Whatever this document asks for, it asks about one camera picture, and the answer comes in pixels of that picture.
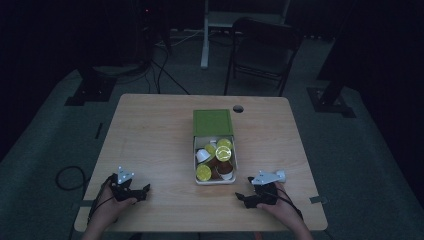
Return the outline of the dark computer tower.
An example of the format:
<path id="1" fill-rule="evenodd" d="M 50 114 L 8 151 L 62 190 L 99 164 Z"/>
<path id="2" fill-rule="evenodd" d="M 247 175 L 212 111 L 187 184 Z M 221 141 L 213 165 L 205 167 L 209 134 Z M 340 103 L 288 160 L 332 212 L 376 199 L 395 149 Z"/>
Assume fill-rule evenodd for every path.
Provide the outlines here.
<path id="1" fill-rule="evenodd" d="M 137 60 L 149 63 L 153 48 L 161 40 L 172 53 L 169 28 L 169 0 L 132 0 L 137 28 Z"/>

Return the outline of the black stand with base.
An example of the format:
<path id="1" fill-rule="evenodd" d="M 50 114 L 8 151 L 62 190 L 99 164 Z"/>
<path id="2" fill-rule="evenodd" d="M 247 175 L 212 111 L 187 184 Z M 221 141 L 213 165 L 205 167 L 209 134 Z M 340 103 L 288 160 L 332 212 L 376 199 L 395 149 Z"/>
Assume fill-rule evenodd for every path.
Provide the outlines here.
<path id="1" fill-rule="evenodd" d="M 338 52 L 335 50 L 335 47 L 339 45 L 339 38 L 343 36 L 343 30 L 349 21 L 357 1 L 358 0 L 353 0 L 351 3 L 349 11 L 342 22 L 341 29 L 337 34 L 334 45 L 321 69 L 321 71 L 324 71 L 325 69 L 332 71 L 329 84 L 326 86 L 326 88 L 306 88 L 311 104 L 314 110 L 318 113 L 338 113 L 341 114 L 344 118 L 356 117 L 353 109 L 346 104 L 344 98 L 341 95 L 341 91 L 345 86 L 346 80 L 344 78 L 341 80 L 338 79 L 341 73 L 341 69 L 338 66 L 339 60 L 336 59 Z"/>

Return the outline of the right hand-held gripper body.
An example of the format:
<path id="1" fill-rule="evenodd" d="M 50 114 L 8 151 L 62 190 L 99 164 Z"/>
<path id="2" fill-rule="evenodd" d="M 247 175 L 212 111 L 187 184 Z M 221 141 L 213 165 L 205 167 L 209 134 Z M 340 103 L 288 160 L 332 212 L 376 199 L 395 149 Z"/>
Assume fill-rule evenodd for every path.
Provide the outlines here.
<path id="1" fill-rule="evenodd" d="M 257 202 L 257 205 L 259 203 L 275 205 L 278 197 L 275 182 L 284 183 L 286 174 L 283 170 L 276 172 L 260 171 L 255 177 L 249 177 L 248 181 L 253 185 L 255 194 L 249 196 L 247 201 Z"/>

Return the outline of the green box sleeve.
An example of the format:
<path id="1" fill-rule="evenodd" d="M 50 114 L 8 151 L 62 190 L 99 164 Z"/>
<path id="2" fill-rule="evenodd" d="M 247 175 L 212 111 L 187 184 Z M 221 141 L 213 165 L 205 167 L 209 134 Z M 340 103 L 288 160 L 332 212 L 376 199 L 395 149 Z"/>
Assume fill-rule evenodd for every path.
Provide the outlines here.
<path id="1" fill-rule="evenodd" d="M 227 136 L 232 134 L 233 126 L 231 114 L 228 109 L 203 109 L 193 111 L 194 136 Z"/>

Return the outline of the black stand base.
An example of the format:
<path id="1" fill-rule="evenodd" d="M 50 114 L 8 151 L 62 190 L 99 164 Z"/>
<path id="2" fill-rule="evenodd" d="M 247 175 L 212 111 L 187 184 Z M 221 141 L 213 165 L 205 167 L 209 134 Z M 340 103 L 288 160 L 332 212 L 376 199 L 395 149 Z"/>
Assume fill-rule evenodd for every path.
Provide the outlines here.
<path id="1" fill-rule="evenodd" d="M 82 81 L 74 95 L 69 97 L 66 106 L 83 106 L 86 102 L 108 102 L 117 79 L 106 76 L 92 67 L 77 69 Z"/>

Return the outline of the person's right hand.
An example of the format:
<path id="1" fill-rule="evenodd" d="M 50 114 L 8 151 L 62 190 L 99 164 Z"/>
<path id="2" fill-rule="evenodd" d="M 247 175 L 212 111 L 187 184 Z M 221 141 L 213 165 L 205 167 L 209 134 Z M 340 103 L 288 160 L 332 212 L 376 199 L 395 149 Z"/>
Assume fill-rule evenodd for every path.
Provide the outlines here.
<path id="1" fill-rule="evenodd" d="M 297 208 L 294 206 L 290 197 L 287 195 L 284 186 L 279 182 L 275 182 L 275 186 L 278 193 L 276 204 L 268 205 L 260 203 L 257 205 L 257 208 L 268 212 L 287 228 L 290 224 L 298 222 L 304 223 L 302 217 L 299 215 Z"/>

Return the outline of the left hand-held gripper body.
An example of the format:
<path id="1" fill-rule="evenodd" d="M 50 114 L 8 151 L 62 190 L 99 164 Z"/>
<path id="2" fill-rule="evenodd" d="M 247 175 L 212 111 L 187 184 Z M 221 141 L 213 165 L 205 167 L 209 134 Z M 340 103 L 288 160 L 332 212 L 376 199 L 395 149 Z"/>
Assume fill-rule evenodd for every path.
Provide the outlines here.
<path id="1" fill-rule="evenodd" d="M 137 200 L 139 195 L 144 194 L 142 190 L 130 189 L 133 177 L 134 173 L 125 170 L 122 166 L 119 166 L 117 172 L 112 174 L 110 188 L 117 201 L 121 202 L 130 198 Z"/>

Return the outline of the white desk frame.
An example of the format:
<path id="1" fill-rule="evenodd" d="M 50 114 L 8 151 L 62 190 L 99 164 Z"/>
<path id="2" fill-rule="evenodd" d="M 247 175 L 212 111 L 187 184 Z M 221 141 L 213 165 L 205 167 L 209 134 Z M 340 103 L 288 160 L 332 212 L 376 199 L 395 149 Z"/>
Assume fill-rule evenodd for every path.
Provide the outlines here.
<path id="1" fill-rule="evenodd" d="M 284 23 L 287 18 L 287 12 L 291 0 L 283 0 L 281 12 L 272 13 L 256 13 L 256 12 L 232 12 L 232 11 L 213 11 L 209 9 L 210 0 L 204 0 L 204 23 L 203 23 L 203 46 L 200 61 L 200 68 L 207 69 L 209 66 L 209 29 L 214 28 L 230 28 L 232 24 L 241 17 L 253 17 L 260 20 L 270 21 L 273 23 Z"/>

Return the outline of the black folding chair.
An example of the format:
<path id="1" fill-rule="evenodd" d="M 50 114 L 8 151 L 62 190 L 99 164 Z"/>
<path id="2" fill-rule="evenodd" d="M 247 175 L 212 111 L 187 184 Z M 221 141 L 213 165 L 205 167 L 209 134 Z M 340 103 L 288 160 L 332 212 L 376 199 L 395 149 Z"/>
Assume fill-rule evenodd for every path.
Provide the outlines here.
<path id="1" fill-rule="evenodd" d="M 230 37 L 224 94 L 228 92 L 230 76 L 236 78 L 236 73 L 242 72 L 277 81 L 281 96 L 303 41 L 300 31 L 286 24 L 242 17 L 232 24 Z"/>

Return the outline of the person's left hand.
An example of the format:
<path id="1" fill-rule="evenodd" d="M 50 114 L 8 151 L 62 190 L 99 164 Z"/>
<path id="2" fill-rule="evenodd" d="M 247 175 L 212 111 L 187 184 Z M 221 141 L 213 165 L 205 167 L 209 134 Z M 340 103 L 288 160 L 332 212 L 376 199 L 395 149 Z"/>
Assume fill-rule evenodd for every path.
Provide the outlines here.
<path id="1" fill-rule="evenodd" d="M 136 202 L 136 198 L 117 201 L 109 184 L 106 184 L 95 207 L 95 211 L 91 216 L 88 227 L 90 229 L 104 231 L 118 219 L 121 213 Z"/>

